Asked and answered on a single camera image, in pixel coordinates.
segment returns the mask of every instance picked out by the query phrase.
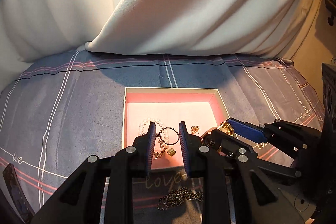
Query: blue gripper pad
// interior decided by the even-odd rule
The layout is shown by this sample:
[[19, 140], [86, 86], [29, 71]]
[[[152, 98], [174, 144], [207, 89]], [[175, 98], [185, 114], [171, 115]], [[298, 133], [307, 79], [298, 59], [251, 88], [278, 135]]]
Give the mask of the blue gripper pad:
[[147, 131], [148, 137], [148, 146], [146, 152], [146, 172], [149, 175], [151, 168], [152, 168], [152, 160], [154, 154], [154, 146], [155, 146], [155, 139], [156, 139], [156, 126], [155, 123], [151, 122], [148, 127]]
[[188, 132], [187, 132], [187, 128], [184, 122], [180, 122], [178, 126], [178, 134], [180, 138], [184, 170], [187, 173], [187, 176], [189, 176], [190, 175], [190, 162], [189, 162], [189, 152], [188, 152], [188, 146], [187, 146], [187, 140], [186, 140]]
[[230, 123], [236, 134], [255, 143], [267, 143], [268, 140], [264, 136], [261, 129], [248, 122], [241, 122], [239, 120], [230, 118], [227, 120]]

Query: pearl bracelet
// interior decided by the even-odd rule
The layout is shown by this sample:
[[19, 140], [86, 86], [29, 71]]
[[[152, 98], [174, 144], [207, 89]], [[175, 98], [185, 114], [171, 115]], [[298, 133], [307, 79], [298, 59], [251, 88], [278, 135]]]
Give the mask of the pearl bracelet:
[[[144, 119], [140, 124], [139, 124], [139, 133], [138, 133], [138, 136], [141, 136], [143, 134], [146, 134], [146, 132], [144, 132], [144, 127], [147, 123], [149, 122], [155, 122], [157, 123], [161, 128], [165, 128], [163, 122], [160, 120], [160, 119], [155, 119], [155, 118], [150, 118], [148, 117], [147, 119]], [[168, 130], [165, 129], [163, 131], [163, 138], [166, 142], [169, 141], [169, 133], [168, 133]]]

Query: metal chain necklace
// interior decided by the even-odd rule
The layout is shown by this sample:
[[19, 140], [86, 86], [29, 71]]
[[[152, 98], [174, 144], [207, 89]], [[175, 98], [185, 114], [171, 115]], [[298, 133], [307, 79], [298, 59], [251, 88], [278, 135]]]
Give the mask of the metal chain necklace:
[[157, 205], [159, 210], [167, 210], [172, 206], [180, 206], [184, 203], [185, 200], [198, 200], [199, 202], [203, 201], [203, 193], [197, 192], [193, 193], [192, 190], [185, 187], [172, 190], [169, 194], [160, 198], [160, 201]]

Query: gold jewelry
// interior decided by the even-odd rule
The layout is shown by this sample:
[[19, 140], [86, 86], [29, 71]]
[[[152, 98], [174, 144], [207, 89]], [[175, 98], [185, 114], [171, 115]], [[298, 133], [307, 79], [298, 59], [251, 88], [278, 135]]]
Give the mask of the gold jewelry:
[[199, 126], [192, 126], [190, 130], [191, 130], [191, 134], [196, 134], [200, 130], [200, 127]]
[[161, 150], [160, 150], [160, 152], [154, 152], [155, 160], [161, 158], [162, 155], [166, 152], [167, 148], [169, 147], [167, 144], [164, 144], [161, 139], [159, 140], [159, 144], [160, 144], [160, 149]]
[[[205, 132], [200, 137], [202, 142], [203, 142], [204, 137], [206, 135], [208, 135], [210, 133], [210, 131], [213, 130], [213, 129], [215, 129], [215, 128], [212, 128], [212, 129], [208, 130], [207, 132]], [[235, 137], [235, 132], [234, 132], [234, 129], [233, 129], [232, 125], [230, 123], [228, 123], [227, 121], [221, 122], [221, 124], [216, 129], [224, 132], [225, 134], [228, 134], [231, 137]]]
[[235, 136], [235, 132], [234, 129], [232, 127], [232, 125], [230, 123], [228, 123], [227, 121], [222, 122], [218, 127], [218, 130], [230, 135], [231, 137]]
[[167, 154], [172, 157], [176, 154], [176, 151], [175, 151], [175, 149], [171, 148], [167, 151]]

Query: gold bead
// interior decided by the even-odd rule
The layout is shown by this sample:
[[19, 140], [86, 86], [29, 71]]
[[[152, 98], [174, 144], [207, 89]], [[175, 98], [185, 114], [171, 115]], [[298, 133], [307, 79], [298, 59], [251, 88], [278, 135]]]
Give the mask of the gold bead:
[[172, 157], [176, 154], [176, 151], [175, 151], [175, 149], [171, 148], [167, 151], [167, 154]]

